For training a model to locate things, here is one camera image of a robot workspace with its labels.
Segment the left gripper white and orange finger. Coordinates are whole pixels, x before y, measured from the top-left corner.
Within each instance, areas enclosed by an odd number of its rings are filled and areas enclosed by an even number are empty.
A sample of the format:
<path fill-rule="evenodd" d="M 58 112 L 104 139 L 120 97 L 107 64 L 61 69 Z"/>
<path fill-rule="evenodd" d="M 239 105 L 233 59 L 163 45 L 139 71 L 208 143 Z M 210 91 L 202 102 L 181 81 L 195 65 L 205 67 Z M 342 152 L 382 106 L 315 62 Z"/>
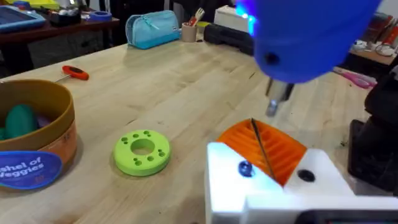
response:
<path fill-rule="evenodd" d="M 248 195 L 282 192 L 263 171 L 267 163 L 253 121 L 233 125 L 206 147 L 207 223 L 239 223 Z"/>

